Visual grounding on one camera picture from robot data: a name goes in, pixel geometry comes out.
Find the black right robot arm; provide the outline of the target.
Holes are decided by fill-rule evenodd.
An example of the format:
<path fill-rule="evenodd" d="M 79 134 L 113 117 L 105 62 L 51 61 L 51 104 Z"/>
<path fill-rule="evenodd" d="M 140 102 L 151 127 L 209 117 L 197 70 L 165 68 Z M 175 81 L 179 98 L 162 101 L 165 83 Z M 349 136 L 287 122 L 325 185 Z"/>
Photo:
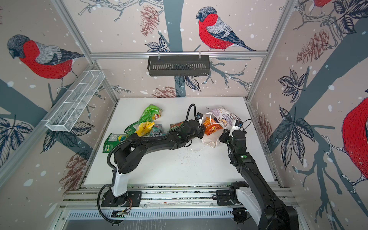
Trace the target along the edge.
<path fill-rule="evenodd" d="M 232 184 L 231 200 L 247 209 L 259 230 L 298 230 L 297 211 L 274 193 L 247 151 L 246 131 L 225 129 L 219 140 L 227 145 L 231 165 L 244 178 Z"/>

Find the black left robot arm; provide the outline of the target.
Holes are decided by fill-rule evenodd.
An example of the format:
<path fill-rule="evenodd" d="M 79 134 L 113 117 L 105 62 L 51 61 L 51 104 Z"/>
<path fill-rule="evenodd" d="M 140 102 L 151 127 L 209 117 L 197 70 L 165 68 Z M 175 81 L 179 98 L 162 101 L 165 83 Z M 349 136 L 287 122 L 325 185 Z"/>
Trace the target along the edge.
<path fill-rule="evenodd" d="M 202 139 L 204 133 L 204 125 L 196 120 L 189 120 L 164 136 L 146 138 L 133 134 L 118 144 L 106 158 L 107 164 L 112 168 L 113 179 L 108 191 L 103 195 L 102 206 L 129 205 L 131 200 L 127 191 L 128 174 L 138 167 L 145 155 L 160 150 L 189 147 L 193 139 Z"/>

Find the white patterned paper bag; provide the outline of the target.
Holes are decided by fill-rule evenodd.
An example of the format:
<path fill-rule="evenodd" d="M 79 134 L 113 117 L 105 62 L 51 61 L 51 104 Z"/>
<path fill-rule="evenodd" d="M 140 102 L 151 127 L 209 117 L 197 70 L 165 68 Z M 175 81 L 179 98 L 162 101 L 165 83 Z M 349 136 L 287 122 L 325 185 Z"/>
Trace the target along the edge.
<path fill-rule="evenodd" d="M 235 115 L 235 113 L 231 112 L 230 110 L 228 110 L 226 107 L 223 107 L 223 106 L 212 109 L 210 112 L 207 112 L 204 115 L 203 122 L 206 117 L 210 117 L 210 118 L 216 117 L 218 122 L 222 125 L 223 129 L 217 132 L 214 132 L 213 134 L 209 136 L 205 135 L 204 133 L 204 136 L 201 139 L 201 146 L 199 144 L 195 144 L 194 147 L 190 147 L 191 151 L 194 153 L 198 153 L 200 151 L 203 151 L 204 149 L 218 147 L 220 145 L 219 137 L 222 135 L 223 131 L 225 129 L 230 131 L 233 125 L 235 124 L 236 120 L 241 121 L 241 119 L 237 115 Z"/>

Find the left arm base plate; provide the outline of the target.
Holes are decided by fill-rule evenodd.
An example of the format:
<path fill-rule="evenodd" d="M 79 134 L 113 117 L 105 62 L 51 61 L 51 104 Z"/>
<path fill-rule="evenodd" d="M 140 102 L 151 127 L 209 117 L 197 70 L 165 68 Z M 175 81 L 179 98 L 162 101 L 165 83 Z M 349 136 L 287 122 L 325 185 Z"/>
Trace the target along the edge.
<path fill-rule="evenodd" d="M 102 207 L 139 207 L 142 197 L 141 191 L 127 191 L 125 194 L 115 197 L 111 190 L 102 196 Z"/>

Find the yellow corn chips packet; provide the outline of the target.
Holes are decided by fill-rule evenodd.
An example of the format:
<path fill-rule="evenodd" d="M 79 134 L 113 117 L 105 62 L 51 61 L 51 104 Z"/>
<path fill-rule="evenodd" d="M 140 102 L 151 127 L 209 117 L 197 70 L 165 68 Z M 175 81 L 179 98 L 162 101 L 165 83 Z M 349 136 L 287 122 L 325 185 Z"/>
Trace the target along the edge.
<path fill-rule="evenodd" d="M 136 129 L 135 134 L 137 134 L 139 137 L 143 137 L 151 132 L 154 125 L 154 122 L 142 122 Z"/>

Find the green Fox's candy bag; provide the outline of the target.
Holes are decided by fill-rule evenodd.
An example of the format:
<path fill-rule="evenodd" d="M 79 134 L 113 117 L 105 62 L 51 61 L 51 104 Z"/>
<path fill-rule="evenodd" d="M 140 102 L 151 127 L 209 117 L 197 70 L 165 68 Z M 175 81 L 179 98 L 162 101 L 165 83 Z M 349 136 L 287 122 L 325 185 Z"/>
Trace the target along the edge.
<path fill-rule="evenodd" d="M 103 153 L 109 153 L 119 143 L 123 142 L 127 138 L 127 134 L 113 134 L 111 133 L 103 144 Z"/>

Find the green orange snack packet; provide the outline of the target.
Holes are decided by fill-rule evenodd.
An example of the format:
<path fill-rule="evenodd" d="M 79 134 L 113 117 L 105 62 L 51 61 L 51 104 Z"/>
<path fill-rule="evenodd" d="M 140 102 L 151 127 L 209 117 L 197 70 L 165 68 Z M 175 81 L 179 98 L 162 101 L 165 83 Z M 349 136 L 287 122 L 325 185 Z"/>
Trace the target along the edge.
<path fill-rule="evenodd" d="M 135 123 L 129 125 L 125 129 L 124 133 L 127 134 L 127 136 L 130 136 L 130 135 L 134 134 L 136 132 L 137 128 L 139 127 L 139 125 L 140 125 L 139 122 L 135 122 Z"/>

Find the orange chips packet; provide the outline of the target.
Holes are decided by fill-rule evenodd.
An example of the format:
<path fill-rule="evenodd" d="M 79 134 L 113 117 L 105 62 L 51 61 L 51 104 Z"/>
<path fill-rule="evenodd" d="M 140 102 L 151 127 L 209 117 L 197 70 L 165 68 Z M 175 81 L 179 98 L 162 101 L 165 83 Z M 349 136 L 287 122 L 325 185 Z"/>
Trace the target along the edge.
<path fill-rule="evenodd" d="M 217 118 L 206 117 L 203 125 L 205 126 L 205 135 L 209 136 L 214 132 L 223 129 L 222 125 L 218 122 Z"/>

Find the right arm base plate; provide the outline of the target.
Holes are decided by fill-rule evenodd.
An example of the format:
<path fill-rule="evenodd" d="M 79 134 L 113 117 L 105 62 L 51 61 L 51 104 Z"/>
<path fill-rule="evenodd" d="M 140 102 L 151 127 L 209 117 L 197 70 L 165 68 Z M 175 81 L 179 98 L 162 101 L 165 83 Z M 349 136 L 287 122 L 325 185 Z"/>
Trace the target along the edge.
<path fill-rule="evenodd" d="M 211 196 L 211 199 L 215 200 L 218 206 L 259 207 L 255 195 L 248 187 L 236 189 L 235 192 L 230 190 L 217 190 L 216 193 Z"/>

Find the teal Fox's candy bag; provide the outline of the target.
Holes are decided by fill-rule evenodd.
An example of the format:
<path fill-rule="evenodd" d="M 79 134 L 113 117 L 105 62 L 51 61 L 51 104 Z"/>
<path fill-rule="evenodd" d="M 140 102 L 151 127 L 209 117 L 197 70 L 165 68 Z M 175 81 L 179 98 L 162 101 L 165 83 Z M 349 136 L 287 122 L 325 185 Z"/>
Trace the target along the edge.
<path fill-rule="evenodd" d="M 149 136 L 150 137 L 160 137 L 164 135 L 163 126 L 161 124 L 155 124 L 151 131 Z"/>

